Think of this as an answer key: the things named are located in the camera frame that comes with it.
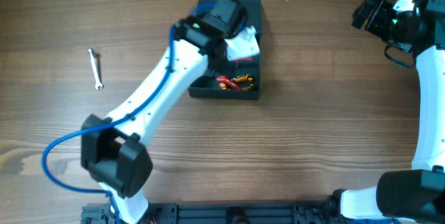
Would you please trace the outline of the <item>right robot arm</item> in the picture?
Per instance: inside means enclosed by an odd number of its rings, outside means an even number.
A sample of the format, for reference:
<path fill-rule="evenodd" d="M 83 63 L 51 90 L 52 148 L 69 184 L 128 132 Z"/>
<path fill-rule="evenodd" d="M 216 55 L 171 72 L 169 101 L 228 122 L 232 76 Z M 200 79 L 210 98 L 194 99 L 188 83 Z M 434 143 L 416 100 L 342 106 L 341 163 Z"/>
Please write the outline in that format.
<path fill-rule="evenodd" d="M 419 81 L 418 137 L 410 169 L 389 171 L 375 186 L 338 189 L 324 203 L 325 221 L 444 222 L 444 0 L 364 0 L 352 26 L 379 37 L 385 49 L 409 54 Z"/>

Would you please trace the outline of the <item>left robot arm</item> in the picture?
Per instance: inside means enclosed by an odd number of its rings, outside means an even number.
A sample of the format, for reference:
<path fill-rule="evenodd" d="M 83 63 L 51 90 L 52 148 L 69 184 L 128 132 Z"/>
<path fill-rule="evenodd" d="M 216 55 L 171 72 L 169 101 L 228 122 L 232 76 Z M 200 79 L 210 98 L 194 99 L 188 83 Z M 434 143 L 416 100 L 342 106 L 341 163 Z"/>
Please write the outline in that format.
<path fill-rule="evenodd" d="M 149 208 L 143 185 L 157 127 L 184 91 L 210 67 L 259 54 L 256 29 L 238 0 L 204 3 L 173 24 L 168 47 L 135 92 L 104 119 L 81 128 L 81 165 L 110 198 L 113 223 L 138 223 Z"/>

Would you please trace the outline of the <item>red handled wire strippers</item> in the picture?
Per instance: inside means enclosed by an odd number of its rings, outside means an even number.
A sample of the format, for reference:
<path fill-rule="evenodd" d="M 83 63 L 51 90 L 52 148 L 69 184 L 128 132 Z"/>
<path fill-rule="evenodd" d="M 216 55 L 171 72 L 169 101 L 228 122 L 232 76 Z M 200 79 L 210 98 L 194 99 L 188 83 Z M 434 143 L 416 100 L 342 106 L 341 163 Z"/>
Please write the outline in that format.
<path fill-rule="evenodd" d="M 242 58 L 229 62 L 232 69 L 240 67 L 241 64 L 248 64 L 253 61 L 253 57 Z M 223 74 L 216 74 L 216 81 L 221 90 L 254 90 L 254 76 L 252 74 L 240 74 L 229 79 Z"/>

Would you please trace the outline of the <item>orange black pliers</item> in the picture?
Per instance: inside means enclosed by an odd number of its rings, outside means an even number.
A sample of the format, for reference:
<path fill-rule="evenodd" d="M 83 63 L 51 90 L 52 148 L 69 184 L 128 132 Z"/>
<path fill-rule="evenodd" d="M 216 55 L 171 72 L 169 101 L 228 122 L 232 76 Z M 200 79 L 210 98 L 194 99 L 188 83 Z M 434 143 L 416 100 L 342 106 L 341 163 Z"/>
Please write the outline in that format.
<path fill-rule="evenodd" d="M 220 75 L 216 78 L 221 90 L 254 90 L 254 77 L 251 74 L 243 74 L 234 78 Z"/>

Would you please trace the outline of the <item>small silver wrench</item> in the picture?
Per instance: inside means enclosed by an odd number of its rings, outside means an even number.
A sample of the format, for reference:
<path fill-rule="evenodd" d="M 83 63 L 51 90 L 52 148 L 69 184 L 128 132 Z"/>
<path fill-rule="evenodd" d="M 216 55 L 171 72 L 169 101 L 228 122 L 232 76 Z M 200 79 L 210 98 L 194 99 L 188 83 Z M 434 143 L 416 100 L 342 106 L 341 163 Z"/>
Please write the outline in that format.
<path fill-rule="evenodd" d="M 101 80 L 100 70 L 99 70 L 99 59 L 97 54 L 93 48 L 88 49 L 88 53 L 90 54 L 90 62 L 92 65 L 92 71 L 95 78 L 95 88 L 97 90 L 101 90 L 104 88 L 104 85 Z"/>

